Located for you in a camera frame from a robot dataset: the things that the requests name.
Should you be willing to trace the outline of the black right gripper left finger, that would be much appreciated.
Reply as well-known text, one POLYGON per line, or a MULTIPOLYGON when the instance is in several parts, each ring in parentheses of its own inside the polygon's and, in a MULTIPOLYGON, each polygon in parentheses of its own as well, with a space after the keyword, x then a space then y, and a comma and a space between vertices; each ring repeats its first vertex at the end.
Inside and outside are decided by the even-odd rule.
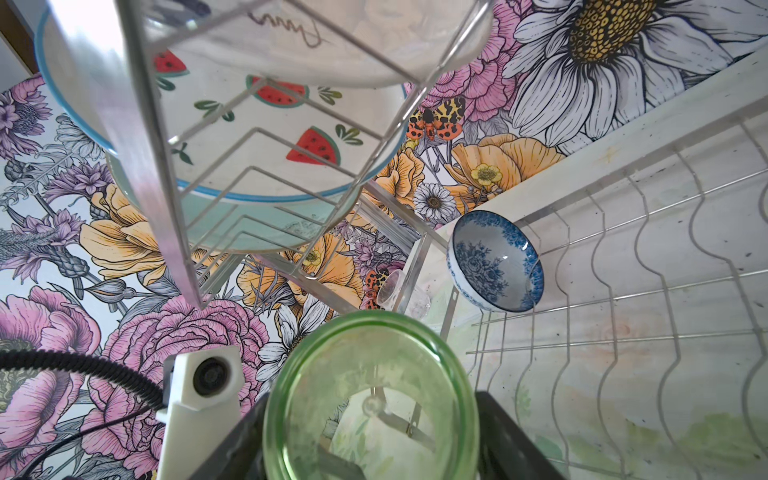
POLYGON ((269 394, 259 399, 191 480, 266 480, 264 424, 269 394))

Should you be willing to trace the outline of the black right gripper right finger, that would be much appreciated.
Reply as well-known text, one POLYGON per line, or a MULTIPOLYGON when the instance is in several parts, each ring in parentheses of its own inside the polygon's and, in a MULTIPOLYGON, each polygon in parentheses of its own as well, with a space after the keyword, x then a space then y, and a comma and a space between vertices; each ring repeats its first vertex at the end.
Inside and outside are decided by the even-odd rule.
POLYGON ((489 392, 478 391, 476 401, 480 421, 480 479, 564 479, 489 392))

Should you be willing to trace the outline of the green glass jar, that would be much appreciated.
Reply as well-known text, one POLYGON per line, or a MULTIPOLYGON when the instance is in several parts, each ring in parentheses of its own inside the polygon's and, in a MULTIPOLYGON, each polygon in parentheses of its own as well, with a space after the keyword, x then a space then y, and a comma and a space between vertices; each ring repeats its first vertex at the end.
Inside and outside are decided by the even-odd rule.
POLYGON ((427 326, 346 314, 288 357, 268 396, 263 451, 269 479, 476 479, 475 393, 427 326))

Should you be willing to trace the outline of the chrome wire dish rack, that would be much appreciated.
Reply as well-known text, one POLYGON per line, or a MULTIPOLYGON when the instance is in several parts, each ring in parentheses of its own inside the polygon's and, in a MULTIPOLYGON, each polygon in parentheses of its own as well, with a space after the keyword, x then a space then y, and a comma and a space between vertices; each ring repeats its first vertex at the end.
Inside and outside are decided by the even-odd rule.
MULTIPOLYGON (((767 56, 763 1, 499 1, 482 56, 441 76, 425 106, 465 105, 451 141, 410 139, 376 183, 450 230, 476 208, 552 195, 563 173, 660 146, 708 116, 700 86, 741 91, 767 56)), ((64 100, 71 154, 48 200, 85 199, 89 298, 118 311, 107 352, 153 374, 153 355, 224 328, 248 346, 244 407, 262 396, 327 306, 246 262, 202 310, 178 298, 146 218, 117 186, 101 134, 64 100)), ((767 475, 767 118, 758 115, 589 197, 524 222, 543 257, 531 311, 465 299, 449 334, 470 376, 574 479, 767 475)))

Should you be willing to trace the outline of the clear glass cup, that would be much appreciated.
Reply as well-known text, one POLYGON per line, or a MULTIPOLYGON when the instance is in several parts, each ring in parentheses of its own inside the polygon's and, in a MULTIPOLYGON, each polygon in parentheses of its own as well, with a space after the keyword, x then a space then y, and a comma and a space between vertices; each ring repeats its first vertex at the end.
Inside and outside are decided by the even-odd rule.
POLYGON ((404 306, 404 314, 416 320, 426 318, 430 308, 429 295, 420 287, 410 290, 405 288, 405 274, 401 270, 392 271, 384 280, 375 297, 376 303, 387 311, 395 311, 396 306, 404 306))

